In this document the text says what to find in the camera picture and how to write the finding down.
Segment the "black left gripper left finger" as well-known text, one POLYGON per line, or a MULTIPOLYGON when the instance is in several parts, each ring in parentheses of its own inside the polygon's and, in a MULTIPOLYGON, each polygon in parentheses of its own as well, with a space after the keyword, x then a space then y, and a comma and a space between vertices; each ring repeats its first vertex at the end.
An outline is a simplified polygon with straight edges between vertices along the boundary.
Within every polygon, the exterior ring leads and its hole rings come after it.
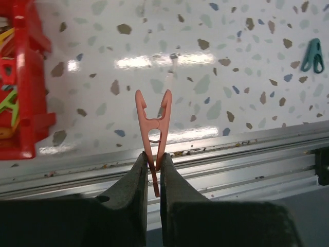
POLYGON ((147 176, 142 153, 94 198, 1 201, 1 246, 145 246, 147 176))

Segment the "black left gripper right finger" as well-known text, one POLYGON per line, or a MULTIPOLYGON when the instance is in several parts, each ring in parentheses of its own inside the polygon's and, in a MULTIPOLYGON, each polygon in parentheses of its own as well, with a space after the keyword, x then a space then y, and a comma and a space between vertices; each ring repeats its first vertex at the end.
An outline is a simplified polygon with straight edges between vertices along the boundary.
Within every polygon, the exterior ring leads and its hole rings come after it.
POLYGON ((160 215, 164 246, 302 246, 289 211, 270 202, 211 201, 165 153, 160 215))

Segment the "pink clothespin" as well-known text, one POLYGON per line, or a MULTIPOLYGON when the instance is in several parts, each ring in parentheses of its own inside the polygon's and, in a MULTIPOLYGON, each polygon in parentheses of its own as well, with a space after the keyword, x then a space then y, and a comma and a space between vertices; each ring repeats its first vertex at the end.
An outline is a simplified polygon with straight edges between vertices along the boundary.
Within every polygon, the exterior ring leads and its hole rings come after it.
POLYGON ((162 109, 161 116, 158 118, 147 117, 145 112, 147 104, 140 90, 137 90, 135 93, 135 104, 144 152, 147 156, 148 166, 152 176, 154 194, 156 197, 159 197, 160 190, 156 172, 161 169, 161 160, 167 144, 172 93, 170 90, 166 90, 160 106, 162 109))

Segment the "teal clothespin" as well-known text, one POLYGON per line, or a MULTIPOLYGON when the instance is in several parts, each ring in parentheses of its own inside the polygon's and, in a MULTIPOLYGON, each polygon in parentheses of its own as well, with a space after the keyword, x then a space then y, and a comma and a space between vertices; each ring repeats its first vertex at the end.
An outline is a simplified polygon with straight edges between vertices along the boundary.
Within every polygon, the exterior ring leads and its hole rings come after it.
POLYGON ((322 73, 325 69, 322 57, 321 43, 318 38, 314 38, 308 43, 308 47, 300 70, 302 72, 307 72, 311 68, 313 68, 313 71, 316 74, 322 73))

